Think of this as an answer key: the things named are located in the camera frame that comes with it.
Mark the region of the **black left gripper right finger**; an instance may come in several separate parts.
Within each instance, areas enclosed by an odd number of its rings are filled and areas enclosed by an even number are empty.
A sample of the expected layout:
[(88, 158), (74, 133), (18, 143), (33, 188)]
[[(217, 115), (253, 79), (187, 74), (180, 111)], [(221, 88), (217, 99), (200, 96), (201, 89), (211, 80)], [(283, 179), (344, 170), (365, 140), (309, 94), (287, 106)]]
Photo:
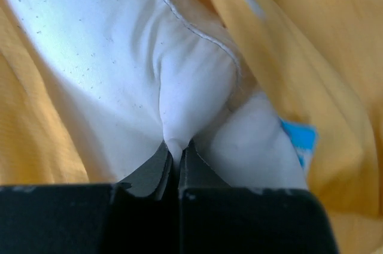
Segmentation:
[(180, 253), (339, 253), (323, 206), (310, 192), (231, 187), (183, 151), (178, 186)]

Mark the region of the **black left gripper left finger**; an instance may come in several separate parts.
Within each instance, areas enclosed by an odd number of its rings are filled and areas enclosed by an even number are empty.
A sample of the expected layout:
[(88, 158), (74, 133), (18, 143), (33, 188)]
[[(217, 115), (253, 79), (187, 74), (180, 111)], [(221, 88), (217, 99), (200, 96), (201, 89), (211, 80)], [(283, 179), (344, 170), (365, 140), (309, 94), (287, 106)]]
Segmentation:
[(172, 253), (161, 144), (118, 183), (1, 187), (2, 253)]

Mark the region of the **white pillow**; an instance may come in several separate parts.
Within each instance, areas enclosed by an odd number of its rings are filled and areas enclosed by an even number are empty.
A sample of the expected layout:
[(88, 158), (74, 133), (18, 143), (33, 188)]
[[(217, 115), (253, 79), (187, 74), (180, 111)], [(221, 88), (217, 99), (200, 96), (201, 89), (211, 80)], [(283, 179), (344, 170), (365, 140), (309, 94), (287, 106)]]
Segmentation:
[(191, 140), (232, 186), (304, 189), (306, 169), (219, 19), (197, 0), (5, 0), (87, 182)]

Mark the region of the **orange pillowcase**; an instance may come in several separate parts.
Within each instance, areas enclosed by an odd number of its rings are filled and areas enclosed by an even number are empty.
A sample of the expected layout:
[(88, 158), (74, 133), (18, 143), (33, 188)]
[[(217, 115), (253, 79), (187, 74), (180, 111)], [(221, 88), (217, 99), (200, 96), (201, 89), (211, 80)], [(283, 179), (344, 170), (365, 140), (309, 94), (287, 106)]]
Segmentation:
[[(382, 249), (382, 0), (197, 0), (280, 121), (318, 134), (306, 172), (342, 253)], [(1, 0), (1, 183), (89, 183)]]

